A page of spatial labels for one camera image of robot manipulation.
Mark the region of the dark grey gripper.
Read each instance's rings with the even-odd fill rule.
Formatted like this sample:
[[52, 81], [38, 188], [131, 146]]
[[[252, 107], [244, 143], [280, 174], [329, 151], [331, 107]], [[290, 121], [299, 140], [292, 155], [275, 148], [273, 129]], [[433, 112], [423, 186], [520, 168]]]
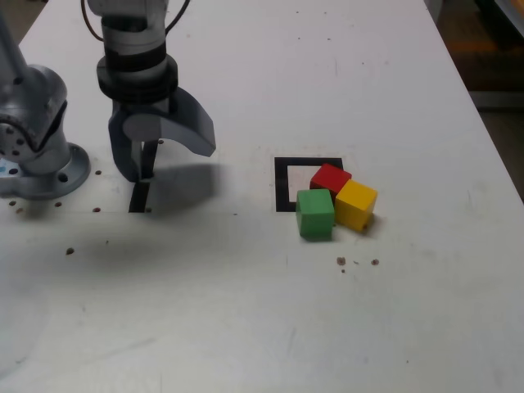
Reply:
[[173, 140], [199, 156], [210, 157], [216, 148], [213, 120], [182, 88], [177, 88], [169, 101], [112, 102], [108, 130], [115, 165], [130, 182], [153, 178], [154, 140]]

